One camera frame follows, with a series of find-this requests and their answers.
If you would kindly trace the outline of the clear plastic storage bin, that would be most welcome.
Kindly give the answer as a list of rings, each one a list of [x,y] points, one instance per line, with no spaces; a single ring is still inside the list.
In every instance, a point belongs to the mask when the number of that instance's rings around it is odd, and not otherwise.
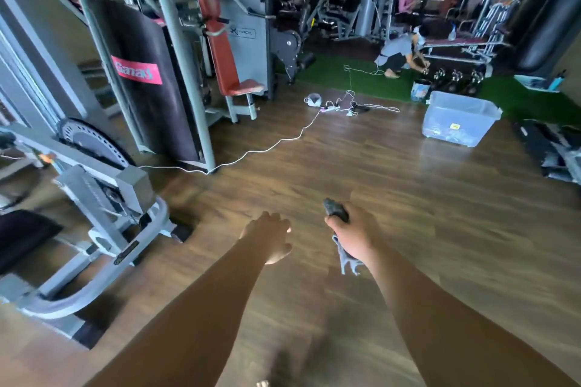
[[[422,134],[474,148],[502,114],[500,107],[485,99],[432,91]]]

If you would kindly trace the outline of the large black punching bag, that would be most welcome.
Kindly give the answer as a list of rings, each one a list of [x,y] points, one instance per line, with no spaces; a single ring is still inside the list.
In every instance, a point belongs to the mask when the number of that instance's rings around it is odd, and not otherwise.
[[[519,0],[493,74],[549,76],[581,33],[581,0]]]

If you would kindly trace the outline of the small paint bucket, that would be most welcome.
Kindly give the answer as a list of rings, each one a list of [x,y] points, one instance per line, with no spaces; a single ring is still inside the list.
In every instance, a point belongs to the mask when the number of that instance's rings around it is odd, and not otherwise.
[[[425,101],[426,96],[432,86],[432,81],[425,78],[416,79],[411,88],[410,99],[413,102]]]

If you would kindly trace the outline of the grey gym machine frame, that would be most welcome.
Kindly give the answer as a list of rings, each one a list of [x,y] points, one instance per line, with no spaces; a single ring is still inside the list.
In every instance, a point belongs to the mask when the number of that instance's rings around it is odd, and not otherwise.
[[[140,152],[217,165],[202,80],[174,0],[78,0]]]

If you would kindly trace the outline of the red padded gym seat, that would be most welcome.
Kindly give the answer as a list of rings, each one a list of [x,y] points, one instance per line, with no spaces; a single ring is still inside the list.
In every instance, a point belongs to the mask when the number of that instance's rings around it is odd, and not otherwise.
[[[262,93],[265,86],[254,79],[239,78],[228,39],[229,20],[222,17],[220,0],[198,0],[198,3],[218,87],[225,98],[230,119],[237,123],[239,115],[247,115],[256,120],[258,113],[253,96]]]

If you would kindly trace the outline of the person's right hand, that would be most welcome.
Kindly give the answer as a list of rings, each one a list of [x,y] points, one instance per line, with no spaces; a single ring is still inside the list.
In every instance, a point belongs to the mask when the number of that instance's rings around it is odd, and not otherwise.
[[[325,222],[338,237],[343,249],[364,265],[371,263],[386,247],[386,239],[374,215],[366,209],[344,202],[349,215],[344,222],[337,215],[327,215]]]

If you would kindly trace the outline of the person's left forearm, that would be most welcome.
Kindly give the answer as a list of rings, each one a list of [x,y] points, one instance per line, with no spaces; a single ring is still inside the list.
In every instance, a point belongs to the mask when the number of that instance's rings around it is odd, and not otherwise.
[[[84,387],[215,387],[268,256],[240,239]]]

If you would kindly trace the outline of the black punching bag pink label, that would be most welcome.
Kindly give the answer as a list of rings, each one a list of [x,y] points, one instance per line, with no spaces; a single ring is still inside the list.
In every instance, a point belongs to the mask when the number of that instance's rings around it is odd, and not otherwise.
[[[94,0],[92,8],[138,145],[175,161],[202,161],[189,97],[163,22],[112,0]]]

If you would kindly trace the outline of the black seat gym machine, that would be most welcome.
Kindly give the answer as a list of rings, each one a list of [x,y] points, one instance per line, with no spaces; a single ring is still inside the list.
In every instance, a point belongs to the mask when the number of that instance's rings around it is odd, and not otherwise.
[[[305,36],[315,28],[321,37],[332,41],[355,38],[362,0],[309,0],[312,1],[316,3],[303,22]]]

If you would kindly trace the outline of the row of chrome dumbbells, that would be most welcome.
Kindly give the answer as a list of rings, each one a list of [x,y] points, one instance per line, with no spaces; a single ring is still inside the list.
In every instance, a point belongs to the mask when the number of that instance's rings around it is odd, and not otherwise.
[[[476,97],[484,81],[485,73],[481,70],[473,69],[469,74],[464,74],[460,70],[445,68],[437,69],[432,75],[432,83],[428,90],[428,95],[433,91],[453,93],[467,97]]]

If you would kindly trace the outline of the grey seated gym machine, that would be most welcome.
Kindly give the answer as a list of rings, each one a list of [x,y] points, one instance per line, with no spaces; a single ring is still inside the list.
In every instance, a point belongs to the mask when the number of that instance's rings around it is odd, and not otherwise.
[[[91,349],[105,330],[78,317],[158,236],[183,243],[188,224],[172,220],[146,171],[107,134],[80,119],[63,119],[55,136],[19,123],[0,126],[0,151],[28,149],[59,174],[54,183],[91,223],[90,242],[39,287],[10,268],[62,226],[31,210],[0,209],[0,302]]]

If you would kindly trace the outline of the green artificial turf mat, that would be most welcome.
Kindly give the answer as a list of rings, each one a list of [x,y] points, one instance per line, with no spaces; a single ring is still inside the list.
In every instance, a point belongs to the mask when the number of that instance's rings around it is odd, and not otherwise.
[[[383,71],[375,75],[373,61],[354,60],[330,54],[316,54],[316,61],[299,73],[296,81],[337,90],[354,90],[363,95],[410,102],[412,83],[419,74],[404,70],[400,78],[387,80]],[[493,102],[510,120],[536,119],[581,128],[581,106],[563,93],[527,90],[512,76],[492,76],[483,81],[477,95]]]

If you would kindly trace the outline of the red weight bench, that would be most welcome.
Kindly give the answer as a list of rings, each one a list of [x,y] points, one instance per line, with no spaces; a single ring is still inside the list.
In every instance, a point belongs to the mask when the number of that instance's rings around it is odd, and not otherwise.
[[[497,2],[480,20],[461,21],[458,26],[454,24],[448,38],[426,39],[419,49],[426,58],[473,64],[483,71],[485,78],[489,78],[499,49],[512,47],[508,41],[510,31],[505,24],[519,4],[520,0]],[[434,53],[439,48],[458,48],[466,57]]]

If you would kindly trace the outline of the black bags pile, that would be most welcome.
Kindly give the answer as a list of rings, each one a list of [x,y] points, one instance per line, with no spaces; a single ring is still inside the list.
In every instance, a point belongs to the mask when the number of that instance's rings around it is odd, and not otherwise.
[[[534,119],[512,124],[529,156],[545,178],[581,186],[581,128]]]

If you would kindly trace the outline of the person's right forearm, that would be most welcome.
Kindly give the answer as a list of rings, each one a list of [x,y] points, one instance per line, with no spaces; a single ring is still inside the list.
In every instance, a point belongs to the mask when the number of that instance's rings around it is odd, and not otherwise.
[[[387,244],[352,254],[372,273],[426,387],[581,387]]]

